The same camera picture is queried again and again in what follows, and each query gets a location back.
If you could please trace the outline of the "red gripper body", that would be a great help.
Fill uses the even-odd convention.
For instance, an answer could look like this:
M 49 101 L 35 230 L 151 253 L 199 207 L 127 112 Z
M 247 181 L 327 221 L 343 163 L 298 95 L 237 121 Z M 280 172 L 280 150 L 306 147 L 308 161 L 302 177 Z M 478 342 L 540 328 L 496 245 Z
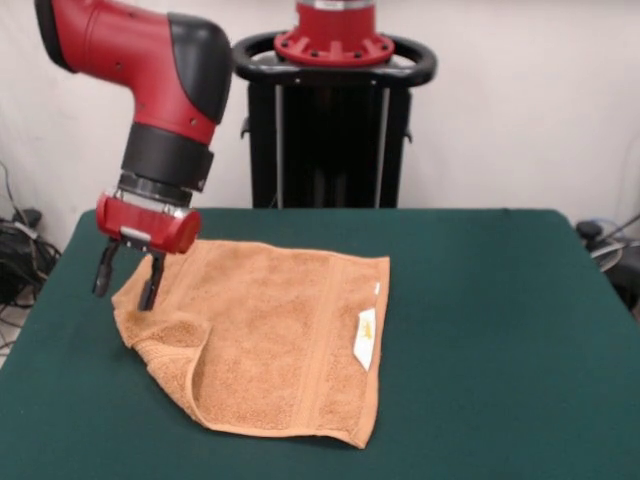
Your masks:
M 97 202 L 96 221 L 105 235 L 141 243 L 152 250 L 184 254 L 200 233 L 200 214 L 189 208 L 145 199 L 127 192 L 103 193 Z

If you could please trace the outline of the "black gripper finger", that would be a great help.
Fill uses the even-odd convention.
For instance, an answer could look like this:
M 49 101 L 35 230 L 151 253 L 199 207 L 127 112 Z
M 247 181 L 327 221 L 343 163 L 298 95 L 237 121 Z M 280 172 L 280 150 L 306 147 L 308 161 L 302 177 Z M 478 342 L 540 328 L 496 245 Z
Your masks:
M 109 238 L 105 249 L 101 255 L 92 293 L 96 297 L 104 297 L 109 290 L 112 273 L 113 260 L 119 250 L 120 242 L 117 239 Z
M 151 274 L 144 283 L 137 307 L 141 312 L 151 311 L 154 308 L 164 274 L 165 254 L 153 253 L 151 258 Z

